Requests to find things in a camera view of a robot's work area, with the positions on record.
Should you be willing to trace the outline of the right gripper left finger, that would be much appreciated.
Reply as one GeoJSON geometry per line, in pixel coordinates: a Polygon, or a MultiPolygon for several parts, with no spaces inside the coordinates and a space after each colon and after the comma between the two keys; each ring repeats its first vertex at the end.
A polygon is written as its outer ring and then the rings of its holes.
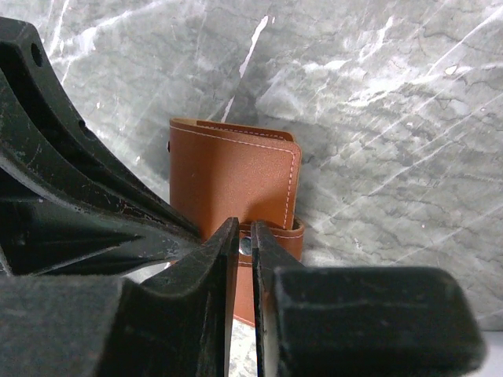
{"type": "Polygon", "coordinates": [[[239,223],[136,283],[115,276],[4,277],[4,376],[226,376],[239,223]]]}

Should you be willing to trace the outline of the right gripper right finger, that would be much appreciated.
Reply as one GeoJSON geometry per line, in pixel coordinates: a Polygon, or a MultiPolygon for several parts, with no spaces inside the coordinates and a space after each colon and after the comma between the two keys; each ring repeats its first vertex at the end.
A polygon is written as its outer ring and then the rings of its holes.
{"type": "Polygon", "coordinates": [[[251,227],[261,376],[461,376],[486,344],[458,282],[431,267],[306,267],[251,227]]]}

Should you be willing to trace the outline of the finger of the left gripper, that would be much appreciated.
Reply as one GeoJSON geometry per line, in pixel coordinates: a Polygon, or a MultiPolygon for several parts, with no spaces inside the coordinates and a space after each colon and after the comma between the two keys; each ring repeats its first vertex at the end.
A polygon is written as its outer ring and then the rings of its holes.
{"type": "Polygon", "coordinates": [[[154,194],[87,128],[34,25],[1,19],[1,154],[8,170],[63,207],[196,240],[195,225],[154,194]]]}
{"type": "Polygon", "coordinates": [[[10,276],[175,260],[199,243],[184,223],[141,209],[75,169],[1,78],[1,265],[10,276]]]}

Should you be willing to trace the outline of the brown leather card holder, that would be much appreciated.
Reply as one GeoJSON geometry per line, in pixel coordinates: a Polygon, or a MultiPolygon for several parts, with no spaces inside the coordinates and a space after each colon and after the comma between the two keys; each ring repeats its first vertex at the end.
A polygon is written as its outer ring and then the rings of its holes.
{"type": "Polygon", "coordinates": [[[252,257],[246,242],[262,220],[294,258],[303,249],[296,217],[302,149],[286,131],[201,119],[170,121],[169,204],[208,240],[227,218],[240,222],[239,266],[233,315],[255,323],[252,257]]]}

